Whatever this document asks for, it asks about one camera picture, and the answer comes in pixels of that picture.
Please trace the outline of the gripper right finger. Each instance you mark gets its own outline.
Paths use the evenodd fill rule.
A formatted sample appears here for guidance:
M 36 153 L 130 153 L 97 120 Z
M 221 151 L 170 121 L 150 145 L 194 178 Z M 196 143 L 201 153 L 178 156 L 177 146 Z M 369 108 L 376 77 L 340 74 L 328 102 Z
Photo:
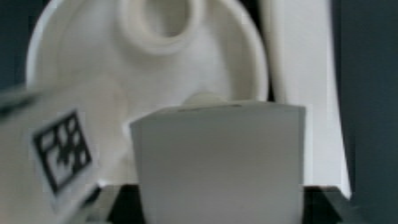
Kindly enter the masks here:
M 305 187 L 301 224 L 363 224 L 363 217 L 337 186 Z

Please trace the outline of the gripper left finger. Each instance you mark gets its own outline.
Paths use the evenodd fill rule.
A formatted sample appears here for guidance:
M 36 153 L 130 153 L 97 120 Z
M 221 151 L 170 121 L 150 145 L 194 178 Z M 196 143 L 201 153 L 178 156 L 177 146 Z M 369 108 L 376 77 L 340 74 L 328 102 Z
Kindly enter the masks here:
M 141 190 L 136 184 L 102 188 L 88 224 L 146 224 Z

